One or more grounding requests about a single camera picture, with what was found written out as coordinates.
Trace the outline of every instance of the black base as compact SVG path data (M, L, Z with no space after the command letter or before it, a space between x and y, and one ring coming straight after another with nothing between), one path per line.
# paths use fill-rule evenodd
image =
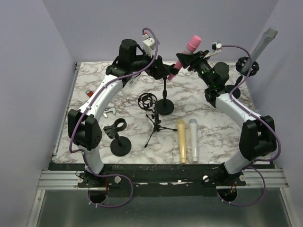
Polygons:
M118 141L114 139L110 144L110 150L118 157L127 155L132 148L132 143L127 137L120 136L122 146L119 146Z
M169 115L174 111L175 106L169 99L166 99L166 104L164 105L164 99L161 99L157 102L155 109L161 115Z
M233 85L226 85L227 92L230 93L233 90ZM236 89L232 94L236 99L240 98L241 92L240 89Z

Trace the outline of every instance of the tripod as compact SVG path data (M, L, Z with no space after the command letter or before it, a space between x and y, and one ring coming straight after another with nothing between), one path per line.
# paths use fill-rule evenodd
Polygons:
M163 129L168 129L168 130L172 130L172 131L178 131L177 129L171 129L171 128L167 128L167 127L163 127L160 125L161 123L161 120L159 119L159 113L157 111L155 111L154 109L150 109L152 111L152 115L151 115L151 118L149 117L149 115L145 115L148 119L150 119L150 121L152 122L153 124L153 130L152 130L152 133L146 143L146 145L144 146L145 148L147 147L152 135L155 133L155 132L160 132L161 130Z

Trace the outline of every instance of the bolt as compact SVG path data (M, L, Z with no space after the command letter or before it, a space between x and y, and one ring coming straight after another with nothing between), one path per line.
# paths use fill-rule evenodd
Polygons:
M209 182L209 178L208 178L207 175L204 175L204 176L202 177L202 180L203 180L205 183Z
M246 180L246 177L244 175L239 176L240 181L244 182Z
M78 177L77 182L78 182L78 183L82 183L82 182L83 182L83 179L81 179L80 177Z
M121 181L121 177L116 176L116 177L115 177L115 182L116 182L116 183L120 183L120 181Z

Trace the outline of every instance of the gray microphone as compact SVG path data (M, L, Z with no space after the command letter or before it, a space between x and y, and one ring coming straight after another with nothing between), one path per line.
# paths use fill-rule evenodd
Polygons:
M256 61L256 59L260 56L260 54L264 51L265 47L274 40L274 38L276 37L276 35L278 34L278 30L276 30L275 28L270 27L269 29L267 29L267 31L263 34L260 42L258 43L257 47L254 49L254 51L252 52L251 56L251 60L254 63ZM245 63L245 65L243 66L241 73L243 75L246 75L248 72L250 66L250 61L249 59L247 60L247 62Z

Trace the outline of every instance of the lavender wall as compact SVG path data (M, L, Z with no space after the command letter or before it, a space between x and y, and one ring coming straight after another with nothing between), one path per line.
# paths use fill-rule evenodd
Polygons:
M74 62L41 0L0 4L0 223L27 225Z
M283 167L303 223L303 1L280 0L263 30L279 30L258 58L260 71L248 82L254 105L274 117L282 141L276 164Z
M43 0L67 49L77 61L111 61L121 40L141 44L141 29L150 27L160 41L164 60L175 60L194 35L200 49L211 41L250 48L277 0ZM229 50L214 60L242 56Z

